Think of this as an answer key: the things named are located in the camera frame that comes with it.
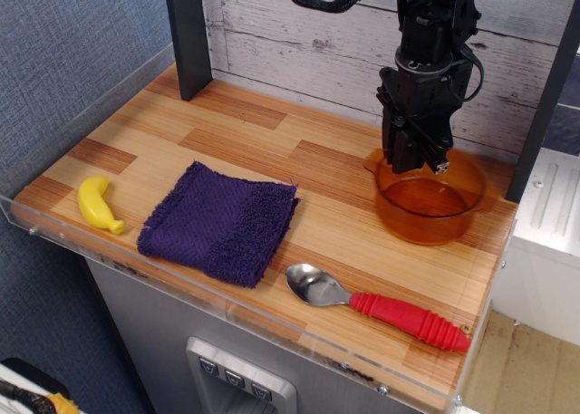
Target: floor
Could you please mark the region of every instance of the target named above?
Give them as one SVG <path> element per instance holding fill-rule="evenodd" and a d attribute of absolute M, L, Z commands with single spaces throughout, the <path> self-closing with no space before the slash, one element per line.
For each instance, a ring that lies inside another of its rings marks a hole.
<path fill-rule="evenodd" d="M 580 346 L 493 312 L 464 405 L 480 414 L 580 413 Z"/>

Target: screw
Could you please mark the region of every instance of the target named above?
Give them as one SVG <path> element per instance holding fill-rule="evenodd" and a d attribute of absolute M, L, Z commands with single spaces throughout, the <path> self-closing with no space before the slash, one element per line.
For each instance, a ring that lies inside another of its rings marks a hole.
<path fill-rule="evenodd" d="M 386 385 L 380 385 L 379 387 L 377 387 L 377 391 L 381 396 L 387 396 L 389 394 L 389 387 L 387 387 Z"/>

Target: black metal post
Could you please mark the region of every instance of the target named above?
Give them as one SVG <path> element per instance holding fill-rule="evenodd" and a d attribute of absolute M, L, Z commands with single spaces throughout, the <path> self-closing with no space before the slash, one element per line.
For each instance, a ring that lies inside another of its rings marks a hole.
<path fill-rule="evenodd" d="M 185 101 L 211 82 L 208 38 L 201 0 L 167 0 L 179 90 Z"/>
<path fill-rule="evenodd" d="M 536 115 L 527 134 L 526 143 L 519 156 L 514 177 L 507 190 L 506 199 L 519 202 L 526 189 L 526 184 L 536 163 L 536 158 L 554 110 L 564 88 L 566 77 L 570 73 L 578 45 L 580 44 L 580 0 L 575 0 L 566 24 L 556 58 L 548 75 L 544 92 L 538 104 Z"/>

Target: purple towel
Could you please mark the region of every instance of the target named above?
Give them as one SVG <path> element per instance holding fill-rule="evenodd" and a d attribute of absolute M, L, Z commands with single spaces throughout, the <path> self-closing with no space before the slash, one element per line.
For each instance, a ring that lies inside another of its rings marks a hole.
<path fill-rule="evenodd" d="M 288 230 L 295 193 L 295 186 L 231 178 L 194 162 L 145 222 L 137 248 L 256 287 Z"/>

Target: red spoon handle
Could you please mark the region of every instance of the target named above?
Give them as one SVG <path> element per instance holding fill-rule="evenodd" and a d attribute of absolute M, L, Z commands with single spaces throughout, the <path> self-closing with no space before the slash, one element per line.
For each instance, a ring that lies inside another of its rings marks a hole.
<path fill-rule="evenodd" d="M 381 319 L 438 348 L 469 349 L 469 339 L 457 326 L 412 303 L 379 294 L 353 294 L 349 305 L 357 312 Z"/>

